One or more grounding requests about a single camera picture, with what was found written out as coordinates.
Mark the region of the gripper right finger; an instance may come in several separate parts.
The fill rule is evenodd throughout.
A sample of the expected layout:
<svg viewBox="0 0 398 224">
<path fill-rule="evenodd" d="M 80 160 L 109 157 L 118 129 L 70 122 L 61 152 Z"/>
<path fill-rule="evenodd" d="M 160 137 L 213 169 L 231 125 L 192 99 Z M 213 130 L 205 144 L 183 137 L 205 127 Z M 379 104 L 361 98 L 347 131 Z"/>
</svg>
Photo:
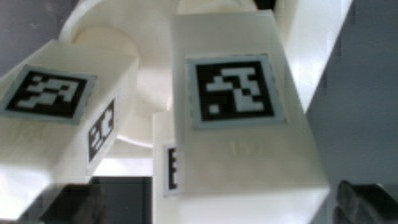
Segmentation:
<svg viewBox="0 0 398 224">
<path fill-rule="evenodd" d="M 398 224 L 398 184 L 338 185 L 334 224 Z"/>
</svg>

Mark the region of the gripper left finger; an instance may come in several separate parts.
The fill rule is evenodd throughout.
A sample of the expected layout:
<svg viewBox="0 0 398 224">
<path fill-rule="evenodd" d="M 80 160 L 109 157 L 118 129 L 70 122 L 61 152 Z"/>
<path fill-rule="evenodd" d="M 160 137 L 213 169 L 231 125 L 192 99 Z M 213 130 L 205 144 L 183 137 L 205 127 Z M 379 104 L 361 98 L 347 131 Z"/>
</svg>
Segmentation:
<svg viewBox="0 0 398 224">
<path fill-rule="evenodd" d="M 68 185 L 43 210 L 25 213 L 23 224 L 109 224 L 102 187 Z"/>
</svg>

